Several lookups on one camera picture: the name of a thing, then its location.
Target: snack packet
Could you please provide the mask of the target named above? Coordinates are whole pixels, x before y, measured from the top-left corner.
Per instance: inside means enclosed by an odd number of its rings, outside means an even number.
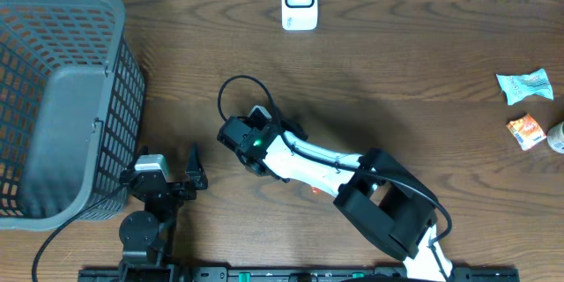
[[[548,81],[545,69],[534,71],[529,75],[495,76],[501,90],[508,96],[510,106],[532,94],[554,100],[553,87]]]
[[[523,151],[531,149],[531,147],[546,139],[546,134],[542,128],[529,114],[521,119],[509,122],[508,129],[513,133],[513,137],[517,139]]]

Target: orange packet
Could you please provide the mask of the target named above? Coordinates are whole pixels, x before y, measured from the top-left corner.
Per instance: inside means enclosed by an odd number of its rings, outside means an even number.
[[[538,122],[527,114],[521,119],[508,123],[508,129],[513,133],[513,137],[517,139],[523,151],[531,149],[531,147],[546,139],[546,134],[538,125]]]

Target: blue wrapper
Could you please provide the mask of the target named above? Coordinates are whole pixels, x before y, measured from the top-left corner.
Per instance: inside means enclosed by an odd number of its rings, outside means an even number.
[[[532,94],[554,100],[553,87],[548,81],[545,69],[537,70],[529,75],[495,76],[497,76],[501,90],[508,96],[510,106]]]

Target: wooden table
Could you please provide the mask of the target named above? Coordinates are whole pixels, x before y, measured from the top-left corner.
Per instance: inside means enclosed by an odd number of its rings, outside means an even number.
[[[179,215],[184,263],[362,266],[391,263],[299,182],[257,178],[216,141],[218,89],[260,78],[310,141],[342,152],[381,147],[449,210],[448,258],[514,265],[522,281],[564,279],[564,164],[547,143],[523,152],[505,124],[526,112],[564,120],[564,0],[320,0],[314,32],[285,32],[280,0],[123,0],[126,37],[148,83],[140,143],[182,175],[198,142],[210,189]],[[496,73],[544,67],[555,100],[507,106]],[[250,82],[224,109],[266,104]],[[73,224],[48,247],[41,281],[76,280],[122,258],[117,217]],[[23,281],[48,233],[1,233],[0,279]]]

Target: plastic basket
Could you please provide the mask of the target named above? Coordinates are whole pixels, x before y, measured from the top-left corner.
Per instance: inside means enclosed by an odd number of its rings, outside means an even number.
[[[54,228],[119,186],[145,100],[124,21],[120,0],[0,0],[0,229]]]

